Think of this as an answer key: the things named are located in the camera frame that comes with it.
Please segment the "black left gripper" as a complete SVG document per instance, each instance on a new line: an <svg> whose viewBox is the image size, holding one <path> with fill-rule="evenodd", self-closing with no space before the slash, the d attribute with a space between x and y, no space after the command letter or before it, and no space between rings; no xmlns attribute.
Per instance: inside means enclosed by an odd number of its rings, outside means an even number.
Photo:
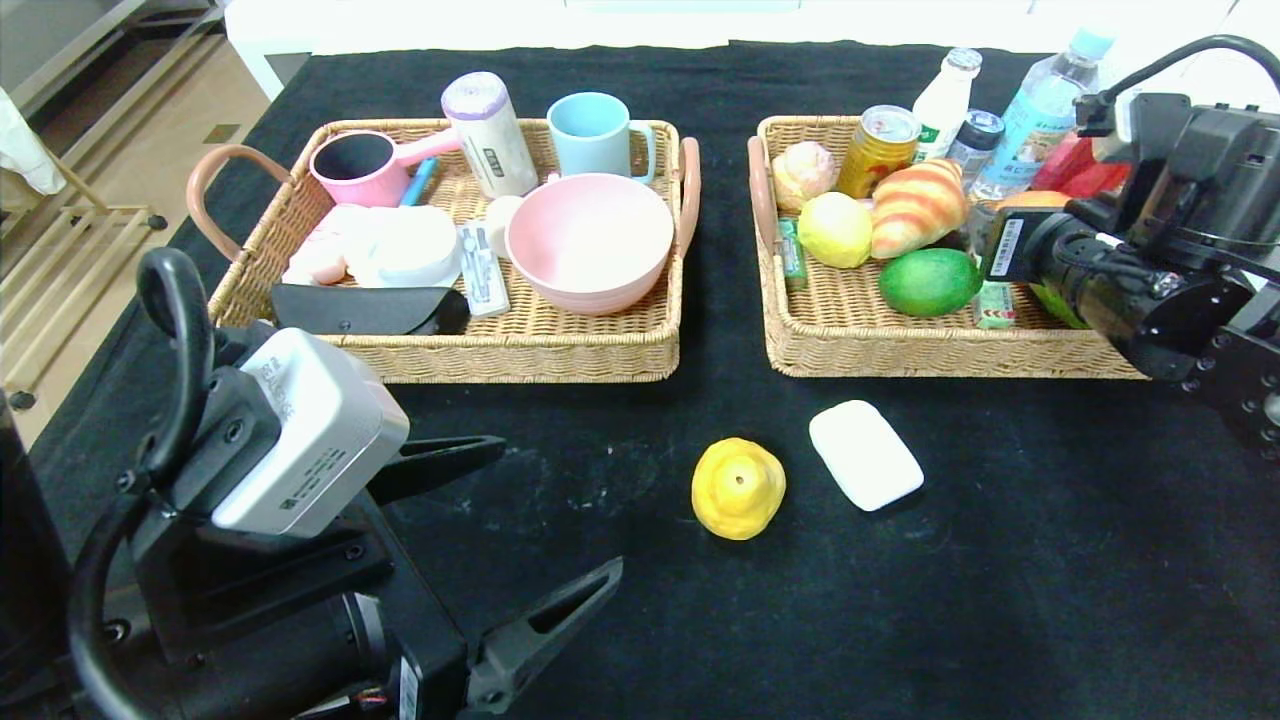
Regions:
<svg viewBox="0 0 1280 720"><path fill-rule="evenodd" d="M498 462L497 436L404 443L366 484L379 505L430 493ZM201 553L204 637L182 660L183 719L451 719L466 646L387 515L367 495L312 539L242 537ZM465 708L502 715L613 598L614 557L468 651Z"/></svg>

